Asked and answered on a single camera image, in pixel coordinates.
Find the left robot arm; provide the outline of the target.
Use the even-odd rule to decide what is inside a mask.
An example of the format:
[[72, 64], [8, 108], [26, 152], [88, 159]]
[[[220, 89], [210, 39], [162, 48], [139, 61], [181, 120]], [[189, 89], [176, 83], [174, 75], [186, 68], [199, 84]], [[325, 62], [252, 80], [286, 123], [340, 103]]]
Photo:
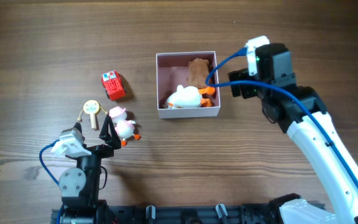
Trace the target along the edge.
[[54, 223], [118, 223], [118, 217], [107, 201], [99, 199], [101, 174], [107, 173], [101, 160], [114, 156], [121, 148], [121, 140], [110, 116], [106, 116], [99, 138], [103, 144], [86, 146], [81, 124], [62, 131], [52, 151], [76, 161], [76, 167], [67, 169], [58, 180], [62, 192], [62, 207]]

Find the white cardboard box pink inside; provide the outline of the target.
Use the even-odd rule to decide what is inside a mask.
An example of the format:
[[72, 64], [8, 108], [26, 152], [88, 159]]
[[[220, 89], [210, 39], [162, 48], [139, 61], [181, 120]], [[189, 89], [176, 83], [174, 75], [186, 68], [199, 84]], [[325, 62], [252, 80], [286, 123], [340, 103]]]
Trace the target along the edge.
[[196, 59], [206, 59], [213, 69], [217, 65], [216, 52], [174, 52], [158, 53], [156, 55], [157, 69], [157, 110], [160, 119], [195, 118], [217, 116], [221, 107], [220, 90], [217, 89], [211, 97], [212, 106], [202, 108], [165, 109], [166, 99], [177, 90], [178, 85], [187, 87], [186, 78], [189, 75], [188, 62]]

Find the yellow wooden rattle drum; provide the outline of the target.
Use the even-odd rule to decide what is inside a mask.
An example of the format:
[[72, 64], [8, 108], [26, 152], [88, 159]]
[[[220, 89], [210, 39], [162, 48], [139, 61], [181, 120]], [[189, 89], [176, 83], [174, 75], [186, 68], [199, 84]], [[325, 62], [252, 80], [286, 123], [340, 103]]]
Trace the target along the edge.
[[96, 124], [96, 115], [100, 110], [102, 110], [105, 115], [109, 114], [96, 100], [88, 100], [84, 103], [83, 109], [77, 117], [77, 121], [80, 122], [82, 120], [83, 113], [88, 114], [91, 122], [91, 129], [96, 130], [98, 126]]

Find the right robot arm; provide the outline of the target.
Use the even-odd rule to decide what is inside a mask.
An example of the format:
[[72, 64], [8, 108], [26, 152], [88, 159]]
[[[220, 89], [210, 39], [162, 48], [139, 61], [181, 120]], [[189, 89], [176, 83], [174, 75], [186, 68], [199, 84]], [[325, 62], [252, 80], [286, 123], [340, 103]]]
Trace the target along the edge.
[[264, 116], [301, 149], [334, 209], [326, 213], [290, 199], [278, 207], [282, 222], [358, 223], [358, 166], [317, 92], [297, 85], [290, 51], [284, 44], [249, 41], [233, 54], [241, 56], [248, 67], [229, 74], [233, 95], [261, 100]]

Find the white duck plush yellow hat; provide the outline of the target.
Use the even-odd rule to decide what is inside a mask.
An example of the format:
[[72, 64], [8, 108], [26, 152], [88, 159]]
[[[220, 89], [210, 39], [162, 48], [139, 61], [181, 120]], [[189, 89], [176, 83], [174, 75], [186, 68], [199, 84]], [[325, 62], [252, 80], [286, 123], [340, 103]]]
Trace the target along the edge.
[[195, 86], [184, 87], [178, 85], [176, 92], [171, 94], [163, 104], [165, 109], [200, 108], [211, 107], [212, 101], [208, 96], [213, 96], [216, 89], [211, 86], [197, 88]]

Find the brown capybara plush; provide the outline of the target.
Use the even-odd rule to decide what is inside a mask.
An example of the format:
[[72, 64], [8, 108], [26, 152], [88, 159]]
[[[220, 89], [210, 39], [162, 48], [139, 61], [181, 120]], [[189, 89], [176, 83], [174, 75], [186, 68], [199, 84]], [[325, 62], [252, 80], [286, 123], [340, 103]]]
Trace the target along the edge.
[[189, 75], [187, 83], [189, 86], [197, 88], [206, 88], [206, 78], [209, 75], [209, 61], [202, 58], [196, 58], [188, 63]]

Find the red toy fire truck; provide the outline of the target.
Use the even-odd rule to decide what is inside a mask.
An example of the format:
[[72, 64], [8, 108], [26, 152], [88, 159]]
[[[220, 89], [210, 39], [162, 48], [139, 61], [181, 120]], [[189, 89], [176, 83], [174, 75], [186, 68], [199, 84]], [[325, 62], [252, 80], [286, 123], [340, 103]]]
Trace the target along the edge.
[[116, 101], [126, 95], [121, 75], [116, 70], [102, 74], [101, 83], [111, 101]]

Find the white duck plush pink hat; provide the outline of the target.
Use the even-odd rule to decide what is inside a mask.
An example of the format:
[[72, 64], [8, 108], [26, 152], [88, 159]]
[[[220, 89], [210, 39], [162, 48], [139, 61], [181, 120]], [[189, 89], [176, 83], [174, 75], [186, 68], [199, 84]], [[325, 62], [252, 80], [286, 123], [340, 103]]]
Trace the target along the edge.
[[127, 119], [127, 113], [125, 108], [116, 106], [109, 110], [109, 116], [112, 119], [112, 122], [116, 125], [114, 128], [117, 135], [121, 139], [121, 146], [127, 145], [127, 140], [133, 137], [136, 140], [141, 138], [140, 134], [135, 133], [135, 124], [136, 122]]

